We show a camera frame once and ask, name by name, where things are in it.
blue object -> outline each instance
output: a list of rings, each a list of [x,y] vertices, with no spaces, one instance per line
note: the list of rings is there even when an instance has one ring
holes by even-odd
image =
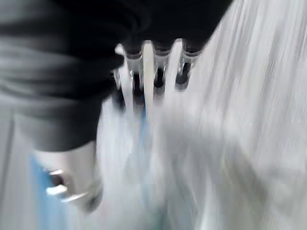
[[[47,195],[46,188],[51,185],[48,174],[35,157],[31,155],[32,183],[35,190],[35,202],[40,230],[66,230],[66,208],[56,197]]]

black sleeve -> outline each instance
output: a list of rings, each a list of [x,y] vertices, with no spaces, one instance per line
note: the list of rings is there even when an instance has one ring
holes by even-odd
[[[0,0],[0,103],[46,151],[96,137],[102,100],[122,64],[115,46],[146,28],[143,0]]]

shiny metal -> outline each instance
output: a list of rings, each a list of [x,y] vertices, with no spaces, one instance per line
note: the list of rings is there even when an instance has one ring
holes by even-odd
[[[153,51],[153,69],[154,69],[154,81],[153,81],[153,98],[161,99],[165,92],[165,79],[168,70],[168,62],[170,56],[170,50],[166,52],[159,52],[154,49]]]
[[[137,55],[126,53],[126,60],[132,81],[133,108],[138,113],[145,106],[143,53]]]
[[[114,76],[114,79],[115,79],[117,89],[120,89],[121,83],[120,83],[120,75],[119,75],[118,69],[113,70],[113,76]]]
[[[195,53],[189,53],[186,52],[183,48],[181,49],[181,55],[177,70],[177,78],[175,83],[175,88],[178,91],[184,91],[188,87],[190,76],[201,52],[202,50]]]
[[[72,203],[84,212],[100,203],[102,181],[96,161],[95,142],[67,152],[35,151],[35,157],[49,174],[53,186],[46,189],[64,203]]]

silver metal part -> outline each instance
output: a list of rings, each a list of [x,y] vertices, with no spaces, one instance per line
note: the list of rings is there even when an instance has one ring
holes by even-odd
[[[121,86],[121,82],[120,82],[120,74],[119,74],[118,69],[113,70],[113,76],[114,76],[114,79],[115,79],[116,87],[119,90],[120,86]]]
[[[94,141],[66,152],[35,151],[53,186],[46,189],[62,202],[72,203],[84,212],[93,211],[102,197],[102,181]]]
[[[168,62],[170,51],[168,52],[157,52],[156,50],[153,51],[153,69],[154,69],[154,87],[153,87],[153,98],[155,100],[159,100],[163,97],[165,92],[165,80],[168,70]]]
[[[142,90],[144,88],[143,55],[141,54],[135,57],[136,58],[133,58],[131,55],[129,58],[127,57],[128,71],[132,81],[134,81],[136,74],[139,75],[140,89]]]
[[[179,65],[178,65],[178,71],[177,71],[177,77],[182,76],[183,74],[186,74],[187,80],[183,84],[178,84],[176,82],[175,88],[178,91],[183,91],[187,88],[190,76],[192,74],[192,71],[196,65],[196,62],[201,54],[202,50],[196,53],[189,53],[184,50],[184,48],[181,49],[181,55],[179,59]]]
[[[132,81],[133,110],[139,113],[145,106],[143,54],[126,55],[126,60]]]

black cloth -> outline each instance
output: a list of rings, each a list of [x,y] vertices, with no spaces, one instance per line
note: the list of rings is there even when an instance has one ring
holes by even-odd
[[[34,147],[77,148],[96,137],[107,78],[130,40],[207,41],[231,0],[0,0],[0,104]]]

